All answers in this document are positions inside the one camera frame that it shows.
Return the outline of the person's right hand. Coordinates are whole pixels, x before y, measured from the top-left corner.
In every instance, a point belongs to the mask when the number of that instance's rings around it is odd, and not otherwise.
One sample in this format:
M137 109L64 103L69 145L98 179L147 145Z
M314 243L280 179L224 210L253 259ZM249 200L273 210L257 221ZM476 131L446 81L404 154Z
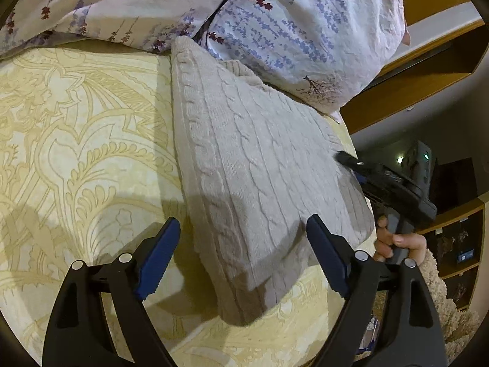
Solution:
M388 220L384 215L378 218L374 243L374 260L385 262L387 259L394 257L394 248L408 249L408 257L420 265L427 253L427 242L424 236L415 233L406 235L392 234L387 229L387 224Z

